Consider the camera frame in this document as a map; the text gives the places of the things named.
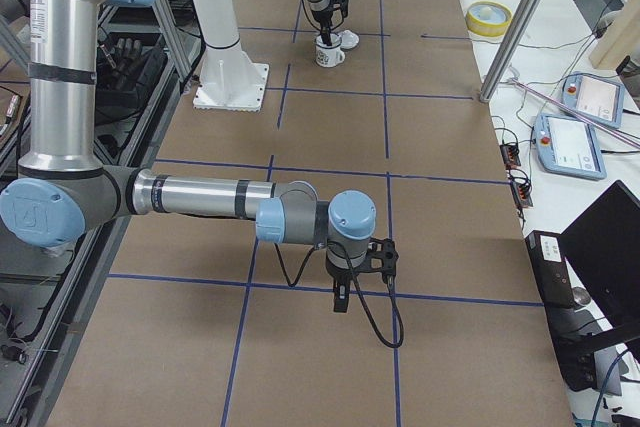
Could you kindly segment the white enamel cup lid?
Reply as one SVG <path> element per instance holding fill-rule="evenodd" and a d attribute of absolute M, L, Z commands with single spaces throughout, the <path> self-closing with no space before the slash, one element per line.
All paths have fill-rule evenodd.
<path fill-rule="evenodd" d="M 338 33 L 338 36 L 340 38 L 340 47 L 342 50 L 350 51 L 359 45 L 359 35 L 351 30 L 343 30 Z"/>

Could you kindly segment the white enamel cup blue rim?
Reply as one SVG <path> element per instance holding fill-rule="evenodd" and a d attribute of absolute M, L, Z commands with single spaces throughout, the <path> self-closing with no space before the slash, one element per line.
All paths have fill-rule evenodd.
<path fill-rule="evenodd" d="M 342 50 L 342 39 L 336 33 L 330 34 L 330 43 L 326 44 L 321 35 L 315 38 L 315 62 L 323 68 L 333 68 L 342 64 L 345 53 Z"/>

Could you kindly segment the yellow tape roll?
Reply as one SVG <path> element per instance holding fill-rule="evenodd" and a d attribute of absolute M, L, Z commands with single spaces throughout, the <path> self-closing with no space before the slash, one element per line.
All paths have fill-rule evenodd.
<path fill-rule="evenodd" d="M 501 37 L 508 30 L 513 14 L 497 2 L 478 1 L 471 4 L 465 15 L 468 30 L 483 37 Z"/>

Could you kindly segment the lower orange circuit board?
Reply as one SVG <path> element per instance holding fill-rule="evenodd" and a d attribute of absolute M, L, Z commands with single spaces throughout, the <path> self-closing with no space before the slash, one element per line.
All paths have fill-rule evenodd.
<path fill-rule="evenodd" d="M 510 181 L 514 202 L 518 208 L 531 208 L 531 183 L 524 178 L 514 178 Z"/>

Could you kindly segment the orange circuit board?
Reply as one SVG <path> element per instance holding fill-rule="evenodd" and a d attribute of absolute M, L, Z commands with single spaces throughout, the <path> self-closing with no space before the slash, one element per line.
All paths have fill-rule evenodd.
<path fill-rule="evenodd" d="M 531 208 L 531 183 L 524 178 L 514 178 L 510 181 L 514 202 L 518 208 Z"/>
<path fill-rule="evenodd" d="M 521 166 L 518 143 L 503 143 L 499 148 L 506 169 Z"/>

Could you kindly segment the black box with label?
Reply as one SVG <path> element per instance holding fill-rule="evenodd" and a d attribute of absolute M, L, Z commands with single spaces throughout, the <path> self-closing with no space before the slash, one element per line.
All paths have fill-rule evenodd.
<path fill-rule="evenodd" d="M 574 297 L 559 235 L 534 230 L 526 237 L 525 243 L 544 305 L 571 309 Z"/>

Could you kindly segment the upper orange circuit board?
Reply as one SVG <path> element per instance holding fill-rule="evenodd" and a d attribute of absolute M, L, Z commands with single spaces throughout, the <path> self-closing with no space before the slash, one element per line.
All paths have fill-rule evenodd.
<path fill-rule="evenodd" d="M 521 166 L 518 143 L 503 143 L 499 148 L 506 169 Z"/>

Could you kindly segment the black laptop computer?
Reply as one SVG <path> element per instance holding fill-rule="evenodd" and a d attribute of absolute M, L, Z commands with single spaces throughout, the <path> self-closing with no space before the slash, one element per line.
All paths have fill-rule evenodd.
<path fill-rule="evenodd" d="M 639 356 L 639 198 L 620 180 L 560 235 L 560 250 L 611 327 L 565 308 L 546 310 L 561 375 L 574 391 L 600 388 L 615 347 Z"/>

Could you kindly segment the lower teach pendant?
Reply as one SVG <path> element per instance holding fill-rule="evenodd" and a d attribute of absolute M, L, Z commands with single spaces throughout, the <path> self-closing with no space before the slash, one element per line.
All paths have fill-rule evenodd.
<path fill-rule="evenodd" d="M 549 173 L 603 180 L 606 168 L 594 128 L 568 116 L 541 113 L 533 133 L 538 159 Z"/>

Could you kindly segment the teach pendant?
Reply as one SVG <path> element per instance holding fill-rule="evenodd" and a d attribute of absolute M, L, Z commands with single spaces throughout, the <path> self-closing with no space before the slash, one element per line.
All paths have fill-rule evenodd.
<path fill-rule="evenodd" d="M 541 113 L 533 133 L 538 159 L 549 173 L 603 180 L 606 168 L 594 128 L 568 116 Z"/>
<path fill-rule="evenodd" d="M 619 82 L 574 72 L 564 80 L 562 103 L 602 125 L 621 127 L 624 95 Z"/>

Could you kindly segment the upper teach pendant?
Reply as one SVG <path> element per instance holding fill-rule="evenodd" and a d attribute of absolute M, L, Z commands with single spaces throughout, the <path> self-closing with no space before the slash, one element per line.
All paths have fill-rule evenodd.
<path fill-rule="evenodd" d="M 624 95 L 619 82 L 574 72 L 564 80 L 562 103 L 602 125 L 621 127 Z"/>

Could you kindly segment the wooden plank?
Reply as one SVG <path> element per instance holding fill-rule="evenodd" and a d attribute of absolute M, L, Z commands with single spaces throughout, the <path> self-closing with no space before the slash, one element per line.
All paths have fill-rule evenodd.
<path fill-rule="evenodd" d="M 639 45 L 639 0 L 628 0 L 589 56 L 596 69 L 615 70 Z"/>

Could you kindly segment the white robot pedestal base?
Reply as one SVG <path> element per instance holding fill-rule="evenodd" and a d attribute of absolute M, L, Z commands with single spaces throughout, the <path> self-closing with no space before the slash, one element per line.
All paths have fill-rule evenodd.
<path fill-rule="evenodd" d="M 257 112 L 261 109 L 269 66 L 245 53 L 232 0 L 193 0 L 205 53 L 194 106 Z"/>

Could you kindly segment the aluminium frame post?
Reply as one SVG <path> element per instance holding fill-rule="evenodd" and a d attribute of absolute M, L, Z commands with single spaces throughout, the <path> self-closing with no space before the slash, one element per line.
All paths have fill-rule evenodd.
<path fill-rule="evenodd" d="M 520 0 L 503 41 L 479 91 L 479 100 L 488 103 L 509 66 L 511 59 L 541 0 Z"/>

